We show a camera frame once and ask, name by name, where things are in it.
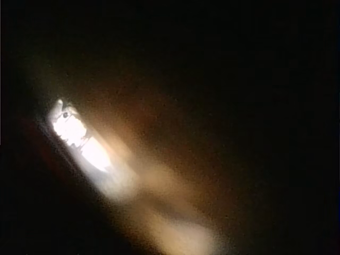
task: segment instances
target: bright light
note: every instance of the bright light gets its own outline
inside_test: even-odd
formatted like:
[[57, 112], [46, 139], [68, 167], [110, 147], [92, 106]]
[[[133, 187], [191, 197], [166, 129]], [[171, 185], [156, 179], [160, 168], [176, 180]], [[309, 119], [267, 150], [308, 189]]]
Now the bright light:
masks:
[[110, 158], [101, 144], [93, 137], [81, 148], [83, 157], [99, 170], [106, 172], [105, 167], [111, 165]]
[[83, 143], [87, 131], [83, 123], [73, 115], [70, 117], [61, 115], [53, 124], [53, 128], [69, 146], [75, 145], [76, 147]]

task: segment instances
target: black background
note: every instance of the black background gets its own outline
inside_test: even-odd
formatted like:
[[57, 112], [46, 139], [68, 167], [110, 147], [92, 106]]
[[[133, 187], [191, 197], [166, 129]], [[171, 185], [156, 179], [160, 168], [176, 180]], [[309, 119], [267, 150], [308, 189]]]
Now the black background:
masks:
[[[13, 56], [20, 54], [17, 41], [37, 34], [61, 44], [81, 36], [83, 45], [77, 47], [101, 48], [98, 56], [112, 40], [143, 49], [140, 56], [159, 63], [160, 72], [173, 70], [165, 75], [179, 85], [165, 88], [169, 94], [221, 141], [228, 143], [231, 133], [236, 137], [234, 149], [254, 169], [245, 185], [271, 196], [266, 205], [260, 192], [247, 198], [246, 208], [258, 218], [252, 229], [258, 224], [259, 231], [240, 241], [241, 254], [336, 254], [338, 190], [331, 194], [338, 175], [332, 185], [329, 172], [338, 163], [338, 139], [332, 137], [338, 129], [327, 123], [337, 113], [338, 95], [324, 92], [334, 82], [328, 7], [287, 1], [225, 6], [3, 1], [2, 144], [8, 149], [2, 153], [2, 254], [108, 254], [130, 248], [96, 213], [53, 185], [52, 177], [27, 173], [44, 166], [19, 139], [22, 127], [11, 122], [23, 112], [29, 116], [34, 106]], [[12, 166], [18, 158], [22, 170]], [[276, 224], [266, 226], [266, 208], [278, 214]]]

